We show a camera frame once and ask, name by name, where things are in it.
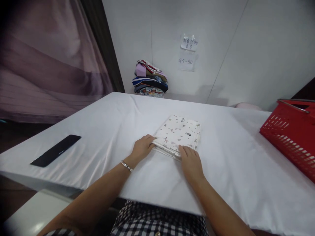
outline white tablecloth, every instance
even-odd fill
[[[86,189],[168,116],[201,123],[207,180],[252,228],[315,235],[315,185],[259,134],[269,112],[111,93],[0,155],[0,171]],[[69,134],[82,138],[45,168],[30,165]],[[152,151],[121,197],[203,214],[180,162]]]

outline folded cloth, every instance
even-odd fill
[[[134,86],[137,85],[147,85],[148,87],[156,87],[158,89],[163,90],[163,92],[166,92],[168,90],[168,85],[164,83],[163,81],[157,81],[156,79],[150,79],[150,78],[139,78],[136,77],[132,80],[132,84]]]
[[[159,76],[165,83],[167,82],[167,79],[166,77],[164,76],[164,74],[162,74],[162,72],[158,72],[158,73],[155,73],[155,74],[152,74],[150,71],[146,70],[146,76]]]
[[[138,85],[138,84],[140,84],[142,81],[157,81],[156,79],[150,79],[150,78],[146,78],[146,77],[141,77],[141,78],[139,78],[139,77],[136,77],[136,78],[134,78],[133,80],[132,80],[132,84],[134,85],[134,86],[136,86],[136,85]]]
[[[136,66],[136,76],[143,76],[143,77],[145,77],[146,76],[146,68],[142,65],[142,64],[138,64],[137,66]]]
[[[141,84],[142,85],[147,85],[149,87],[156,87],[158,89],[163,90],[163,92],[166,92],[168,90],[167,84],[159,82],[159,81],[145,80],[145,81],[142,81]]]
[[[154,137],[157,137],[152,142],[156,145],[154,150],[180,161],[178,145],[196,150],[200,139],[200,124],[198,121],[171,115],[157,130]]]
[[[135,92],[135,93],[139,93],[140,90],[143,89],[143,88],[151,88],[151,87],[150,87],[150,86],[147,86],[147,85],[139,84],[139,85],[135,86],[134,92]]]
[[[161,70],[155,66],[152,66],[151,63],[149,63],[146,60],[138,60],[139,63],[141,63],[148,71],[150,71],[152,74],[155,74],[157,72],[160,72]]]
[[[142,96],[164,98],[164,92],[158,88],[146,87],[140,90]]]
[[[161,77],[159,77],[159,76],[157,76],[157,75],[146,75],[146,76],[137,76],[139,79],[140,78],[149,78],[149,79],[154,79],[154,80],[156,80],[156,81],[160,81],[160,82],[163,82],[163,83],[165,83],[162,79],[161,79]]]

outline floor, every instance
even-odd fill
[[[0,123],[0,153],[29,139],[50,126],[50,124],[21,124],[9,121],[7,123]],[[7,220],[35,194],[35,190],[0,175],[1,222]],[[124,203],[124,199],[118,198],[113,203],[112,207],[121,209]],[[257,236],[273,235],[260,230],[254,230],[254,233]]]

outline red basket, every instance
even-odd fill
[[[315,183],[315,102],[277,102],[260,133]]]

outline silver bracelet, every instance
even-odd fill
[[[130,172],[134,170],[129,165],[127,165],[124,161],[121,161],[120,163],[123,164],[123,166],[126,167]]]

